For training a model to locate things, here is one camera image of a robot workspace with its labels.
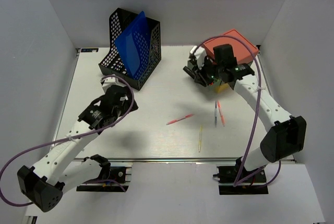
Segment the green drawer box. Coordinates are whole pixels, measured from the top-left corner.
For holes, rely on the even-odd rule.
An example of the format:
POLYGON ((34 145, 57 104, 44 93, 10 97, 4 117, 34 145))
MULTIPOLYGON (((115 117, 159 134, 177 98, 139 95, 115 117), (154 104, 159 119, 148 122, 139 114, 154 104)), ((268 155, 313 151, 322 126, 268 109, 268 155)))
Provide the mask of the green drawer box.
POLYGON ((206 86, 203 86, 203 87, 212 86, 213 84, 220 83, 220 81, 221 81, 219 79, 211 79, 211 78, 203 78, 203 77, 201 77, 201 78, 203 80, 205 80, 205 82, 206 82, 206 86))

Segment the yellow drawer box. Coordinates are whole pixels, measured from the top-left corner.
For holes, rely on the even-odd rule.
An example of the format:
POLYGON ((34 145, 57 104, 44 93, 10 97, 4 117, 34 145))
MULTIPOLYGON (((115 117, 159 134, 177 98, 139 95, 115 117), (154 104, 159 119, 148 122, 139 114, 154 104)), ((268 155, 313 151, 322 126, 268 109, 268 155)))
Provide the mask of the yellow drawer box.
POLYGON ((219 94, 219 93, 225 91, 226 89, 228 89, 229 87, 230 87, 229 84, 224 83, 222 85, 216 86, 214 88, 214 91, 215 91, 215 93, 219 94))

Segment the thin blue pen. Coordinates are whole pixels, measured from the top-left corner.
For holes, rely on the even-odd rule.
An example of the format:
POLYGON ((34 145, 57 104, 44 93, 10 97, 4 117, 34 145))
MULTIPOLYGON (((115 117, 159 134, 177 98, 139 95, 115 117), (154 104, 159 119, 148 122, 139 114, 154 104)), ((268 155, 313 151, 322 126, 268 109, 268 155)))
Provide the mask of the thin blue pen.
POLYGON ((217 113, 218 113, 218 108, 217 108, 217 101, 214 102, 214 126, 217 127, 217 113))

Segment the thin orange pen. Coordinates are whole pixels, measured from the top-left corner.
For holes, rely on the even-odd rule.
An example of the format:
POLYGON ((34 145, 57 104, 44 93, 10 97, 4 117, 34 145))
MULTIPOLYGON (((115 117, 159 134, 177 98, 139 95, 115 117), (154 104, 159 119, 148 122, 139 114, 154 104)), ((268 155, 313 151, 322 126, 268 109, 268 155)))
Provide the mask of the thin orange pen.
POLYGON ((218 106, 218 110, 219 110, 222 125, 225 127, 225 119, 224 119, 224 116, 223 116, 223 113, 222 113, 222 107, 221 107, 220 101, 217 101, 217 106, 218 106))

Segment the orange drawer box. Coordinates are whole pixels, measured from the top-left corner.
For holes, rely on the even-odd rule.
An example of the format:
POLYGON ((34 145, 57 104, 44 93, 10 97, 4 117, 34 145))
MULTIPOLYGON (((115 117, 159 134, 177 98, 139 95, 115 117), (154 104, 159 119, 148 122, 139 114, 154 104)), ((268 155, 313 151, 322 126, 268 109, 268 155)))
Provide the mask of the orange drawer box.
MULTIPOLYGON (((255 55, 255 56, 259 52, 258 48, 255 45, 253 45, 250 41, 248 41, 245 37, 243 37, 235 29, 231 29, 229 31, 226 31, 222 35, 231 36, 231 37, 239 39, 240 41, 245 43, 245 45, 251 50, 252 54, 255 55)), ((229 45, 232 46, 233 53, 234 53, 234 56, 237 59, 238 64, 249 64, 253 61, 252 55, 246 49, 246 47, 242 43, 236 41, 235 39, 231 39, 231 38, 211 39, 211 40, 207 41, 206 43, 204 43, 203 47, 206 49, 207 55, 214 58, 213 48, 215 46, 219 46, 219 45, 223 45, 223 44, 229 44, 229 45)))

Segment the blue plastic folder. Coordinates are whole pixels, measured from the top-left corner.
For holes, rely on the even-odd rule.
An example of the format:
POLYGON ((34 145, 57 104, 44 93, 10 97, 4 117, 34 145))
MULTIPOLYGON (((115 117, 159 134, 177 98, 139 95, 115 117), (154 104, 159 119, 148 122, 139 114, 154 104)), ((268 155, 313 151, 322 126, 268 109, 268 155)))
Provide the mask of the blue plastic folder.
POLYGON ((150 29, 141 11, 115 40, 115 46, 130 78, 139 80, 148 66, 150 29))

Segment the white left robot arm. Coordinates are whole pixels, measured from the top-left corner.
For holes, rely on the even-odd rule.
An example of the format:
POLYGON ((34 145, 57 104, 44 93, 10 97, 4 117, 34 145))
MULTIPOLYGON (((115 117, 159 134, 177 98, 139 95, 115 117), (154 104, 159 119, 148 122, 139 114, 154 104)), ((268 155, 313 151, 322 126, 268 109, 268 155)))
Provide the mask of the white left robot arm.
POLYGON ((128 86, 110 85, 78 116, 65 142, 56 145, 31 167, 22 166, 18 181, 22 193, 42 212, 53 209, 63 194, 86 182, 104 182, 110 177, 110 163, 100 155, 86 157, 75 167, 73 159, 103 130, 138 106, 128 86))

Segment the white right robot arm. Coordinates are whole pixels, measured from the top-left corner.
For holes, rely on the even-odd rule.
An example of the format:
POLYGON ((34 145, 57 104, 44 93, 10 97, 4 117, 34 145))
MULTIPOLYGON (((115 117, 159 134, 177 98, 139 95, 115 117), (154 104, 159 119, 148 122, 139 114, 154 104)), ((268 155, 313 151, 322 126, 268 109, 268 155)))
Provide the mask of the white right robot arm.
POLYGON ((214 58, 206 50, 194 46, 189 52, 188 64, 183 70, 194 82, 206 87, 215 81, 228 84, 254 110, 262 122, 266 135, 255 150, 240 158, 236 177, 249 181, 255 170, 277 162, 304 148, 306 121, 293 116, 259 85, 260 75, 247 64, 239 64, 230 44, 214 47, 214 58))

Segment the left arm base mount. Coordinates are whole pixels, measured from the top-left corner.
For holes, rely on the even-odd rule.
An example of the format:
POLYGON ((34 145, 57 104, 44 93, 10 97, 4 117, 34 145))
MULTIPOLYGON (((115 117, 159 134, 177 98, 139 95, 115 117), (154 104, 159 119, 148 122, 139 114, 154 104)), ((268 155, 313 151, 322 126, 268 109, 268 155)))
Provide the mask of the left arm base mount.
POLYGON ((81 184, 76 187, 77 192, 99 192, 99 193, 125 193, 132 178, 131 163, 112 163, 109 176, 106 179, 97 182, 98 179, 93 179, 88 184, 81 184))

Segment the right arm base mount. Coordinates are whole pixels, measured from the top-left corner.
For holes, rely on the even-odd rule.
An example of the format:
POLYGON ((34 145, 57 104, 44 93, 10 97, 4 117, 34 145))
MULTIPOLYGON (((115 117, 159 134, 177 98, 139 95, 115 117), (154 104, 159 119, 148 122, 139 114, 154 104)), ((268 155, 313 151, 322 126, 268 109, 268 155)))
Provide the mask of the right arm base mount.
POLYGON ((237 185, 234 185, 238 173, 236 166, 219 166, 217 172, 212 177, 218 182, 220 195, 267 195, 268 186, 264 170, 256 174, 242 171, 241 176, 237 179, 237 185))

